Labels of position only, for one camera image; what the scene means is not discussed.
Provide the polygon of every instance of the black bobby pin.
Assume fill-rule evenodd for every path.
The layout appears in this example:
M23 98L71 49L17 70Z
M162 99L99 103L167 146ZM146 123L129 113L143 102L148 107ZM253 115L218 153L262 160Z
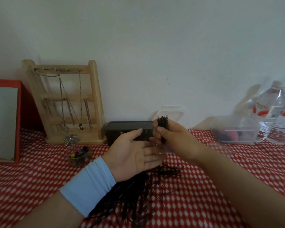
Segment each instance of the black bobby pin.
M179 175L181 175L180 168L163 164L141 172L129 180L119 182L99 201L86 220L93 219L93 227L114 214L117 224L108 219L111 227L123 227L125 225L128 227L129 222L132 227L145 227L155 213L152 206L155 202L152 200L152 196L160 201L162 208L165 208L163 197L179 190L164 193L163 185L161 185L160 194L157 195L155 190L160 181Z
M159 117L159 115L157 116L157 122L158 122L158 126L161 126L165 129L169 129L169 125L168 125L168 116L161 116ZM164 139L162 137L161 142L165 143L166 139Z

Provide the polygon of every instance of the red and white fabric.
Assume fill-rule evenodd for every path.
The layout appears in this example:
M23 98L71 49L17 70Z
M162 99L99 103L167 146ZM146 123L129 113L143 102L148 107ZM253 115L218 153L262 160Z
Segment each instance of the red and white fabric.
M210 131L189 130L204 144L216 142ZM35 207L57 192L80 169L68 165L63 145L49 145L43 132L22 130L20 163L0 163L0 227L11 227ZM285 145L268 141L257 145L229 145L232 160L285 196ZM93 145L94 157L108 150ZM178 192L163 198L164 209L155 199L155 214L148 227L246 227L239 212L212 184L204 172L181 161L174 154L168 165L184 166L182 176L161 182L165 192ZM84 221L80 227L91 227ZM105 219L98 227L110 227Z

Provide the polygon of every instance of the table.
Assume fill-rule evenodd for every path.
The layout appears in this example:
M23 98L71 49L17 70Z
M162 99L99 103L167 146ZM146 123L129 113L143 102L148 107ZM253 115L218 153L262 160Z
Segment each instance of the table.
M216 142L210 131L189 130L204 144ZM0 163L0 227L11 227L57 192L80 169L69 167L63 145L44 142L45 133L21 131L20 163ZM285 196L285 145L268 141L257 145L229 145L232 160ZM108 150L94 145L94 158ZM198 167L174 154L168 165L180 162L182 176L163 182L164 191L178 192L164 197L163 209L155 199L155 214L148 227L247 227L245 220L212 181ZM91 227L84 221L80 227ZM103 221L99 227L110 227Z

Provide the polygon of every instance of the small container of hair clips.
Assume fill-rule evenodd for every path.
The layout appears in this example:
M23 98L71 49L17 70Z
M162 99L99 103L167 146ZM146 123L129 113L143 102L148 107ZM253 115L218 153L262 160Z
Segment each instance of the small container of hair clips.
M65 155L69 164L74 168L84 167L93 157L91 146L80 144L68 146Z

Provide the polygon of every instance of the palm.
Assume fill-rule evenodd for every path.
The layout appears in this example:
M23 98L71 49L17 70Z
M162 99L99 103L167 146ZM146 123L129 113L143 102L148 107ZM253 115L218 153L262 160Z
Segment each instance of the palm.
M121 135L102 156L116 182L154 168L166 157L160 154L163 150L159 146L151 147L150 142L133 141L141 132L142 129Z

